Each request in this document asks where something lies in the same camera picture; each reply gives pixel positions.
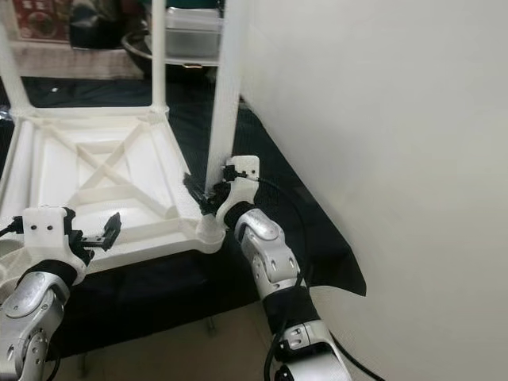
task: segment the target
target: floor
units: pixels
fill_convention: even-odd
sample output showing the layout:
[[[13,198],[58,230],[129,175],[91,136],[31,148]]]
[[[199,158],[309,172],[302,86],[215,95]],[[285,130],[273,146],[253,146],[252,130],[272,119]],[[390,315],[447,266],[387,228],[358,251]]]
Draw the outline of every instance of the floor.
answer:
[[[56,381],[260,381],[270,333],[259,303],[63,359]],[[46,364],[46,373],[53,363]]]

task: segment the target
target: black tablecloth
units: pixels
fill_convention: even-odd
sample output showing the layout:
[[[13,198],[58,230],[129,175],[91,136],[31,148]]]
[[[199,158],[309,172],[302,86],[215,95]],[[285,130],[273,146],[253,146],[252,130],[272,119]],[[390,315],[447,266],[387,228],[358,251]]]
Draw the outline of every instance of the black tablecloth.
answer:
[[[25,78],[37,107],[146,106],[151,84],[133,80]],[[0,105],[6,104],[0,88]],[[209,83],[167,85],[170,124],[192,172],[204,183],[214,87]],[[0,165],[12,136],[0,121]],[[259,119],[241,104],[234,155],[258,155],[261,175],[279,184],[302,211],[309,252],[294,207],[276,190],[261,186],[256,203],[276,220],[298,257],[314,263],[311,285],[357,294],[366,285],[352,250],[284,159]],[[74,287],[65,318],[53,340],[63,356],[130,340],[249,304],[258,299],[250,267],[231,234],[214,254],[184,252],[88,275]]]

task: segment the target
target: black cable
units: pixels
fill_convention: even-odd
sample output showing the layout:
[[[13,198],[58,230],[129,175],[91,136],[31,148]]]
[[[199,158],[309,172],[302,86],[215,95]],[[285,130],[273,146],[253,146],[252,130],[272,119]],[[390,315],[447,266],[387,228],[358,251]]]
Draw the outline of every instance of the black cable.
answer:
[[[9,226],[7,226],[6,228],[0,230],[0,237],[1,236],[5,236],[7,233],[9,233],[11,230],[9,229]]]
[[[300,213],[300,210],[299,210],[298,206],[296,205],[296,202],[294,202],[291,199],[290,195],[285,190],[283,190],[277,184],[273,183],[272,181],[270,181],[268,179],[258,178],[258,182],[267,184],[268,186],[276,189],[280,194],[282,194],[284,196],[284,198],[293,206],[294,211],[296,212],[298,219],[300,221],[300,224],[302,224],[302,237],[303,237],[303,247],[304,247],[304,253],[303,253],[304,265],[302,266],[302,269],[298,273],[298,278],[296,279],[296,283],[293,286],[293,288],[296,290],[302,284],[302,281],[303,281],[303,278],[304,278],[304,275],[306,274],[306,272],[310,273],[310,269],[311,269],[309,253],[307,251],[308,250],[308,248],[307,248],[307,230],[306,230],[305,222],[303,221],[303,216]],[[273,341],[271,342],[271,345],[270,345],[270,349],[268,350],[267,357],[264,361],[264,381],[270,381],[271,362],[273,361],[273,357],[275,355],[275,349],[276,349],[277,345],[279,344],[280,338],[284,334],[284,330],[286,329],[287,320],[288,320],[289,314],[293,308],[293,300],[294,300],[294,296],[288,303],[287,310],[286,310],[286,313],[284,314],[284,319],[283,319],[281,328],[277,332],[277,334],[274,336]],[[369,368],[362,365],[362,363],[360,361],[355,359],[348,351],[346,351],[346,349],[341,345],[339,340],[337,340],[331,332],[330,332],[330,334],[332,335],[333,341],[335,342],[335,345],[337,346],[339,351],[341,351],[341,353],[344,355],[344,357],[346,359],[348,359],[351,362],[351,364],[353,364],[355,367],[360,369],[363,373],[365,373],[366,375],[368,375],[375,381],[385,381],[385,379],[383,377],[375,374]]]
[[[351,362],[351,364],[353,364],[355,367],[360,369],[363,373],[365,373],[366,375],[368,375],[372,379],[375,379],[375,381],[385,381],[385,379],[383,377],[381,377],[380,375],[375,374],[369,368],[365,367],[360,361],[355,359],[348,351],[346,351],[346,349],[341,345],[339,340],[337,340],[337,338],[331,332],[330,332],[330,334],[332,335],[333,342],[335,343],[337,348],[339,348],[339,351],[341,351],[341,353],[344,355],[344,357],[346,359],[348,359]]]
[[[49,343],[49,351],[55,356],[55,365],[53,366],[53,370],[46,381],[53,381],[60,368],[60,352],[56,349],[55,345],[51,343]]]
[[[300,213],[300,209],[296,205],[296,203],[291,199],[290,195],[283,190],[281,187],[279,187],[277,184],[273,183],[272,181],[268,179],[258,178],[258,182],[267,184],[268,186],[276,189],[280,194],[286,198],[286,200],[293,206],[295,213],[298,216],[298,219],[300,221],[300,224],[302,225],[302,239],[303,239],[303,265],[300,269],[300,272],[298,273],[298,276],[296,278],[296,283],[293,286],[293,292],[291,292],[291,298],[289,302],[287,303],[286,312],[284,313],[283,322],[280,326],[279,331],[275,334],[273,337],[273,340],[270,345],[270,349],[268,349],[268,353],[266,358],[264,359],[264,367],[263,367],[263,375],[264,375],[264,381],[270,381],[270,366],[271,362],[273,361],[273,358],[275,356],[275,350],[277,348],[277,345],[279,345],[280,339],[284,334],[284,331],[286,330],[287,321],[289,320],[290,313],[293,310],[294,307],[294,297],[297,294],[298,288],[302,285],[302,281],[306,275],[306,272],[310,268],[309,266],[309,255],[307,252],[307,228],[306,224],[303,221],[303,216]]]

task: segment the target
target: plastic container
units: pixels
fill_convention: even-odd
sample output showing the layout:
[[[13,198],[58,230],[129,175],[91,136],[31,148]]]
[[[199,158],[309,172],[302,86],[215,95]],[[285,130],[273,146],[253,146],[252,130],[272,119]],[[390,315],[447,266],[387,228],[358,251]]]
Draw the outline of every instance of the plastic container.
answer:
[[[147,7],[151,16],[151,7]],[[166,12],[166,55],[186,60],[214,58],[218,60],[222,19],[218,10],[184,10],[169,8]],[[151,46],[150,36],[146,37]]]

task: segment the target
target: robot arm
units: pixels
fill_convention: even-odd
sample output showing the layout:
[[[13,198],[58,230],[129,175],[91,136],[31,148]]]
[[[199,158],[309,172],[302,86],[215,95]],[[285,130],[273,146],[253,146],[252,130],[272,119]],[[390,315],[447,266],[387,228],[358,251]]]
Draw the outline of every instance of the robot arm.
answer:
[[[283,366],[275,381],[351,381],[309,289],[298,282],[301,269],[284,231],[253,205],[259,173],[256,156],[234,156],[224,166],[225,181],[216,185],[215,195],[197,199],[203,213],[215,210],[217,222],[234,231],[251,265],[271,332],[280,337],[275,358]],[[193,188],[190,179],[186,185]]]
[[[119,214],[108,220],[100,237],[72,230],[74,216],[67,208],[29,208],[7,230],[24,233],[25,250],[40,261],[23,274],[0,308],[1,381],[41,380],[70,289],[83,281],[94,256],[90,248],[107,250],[120,233]]]

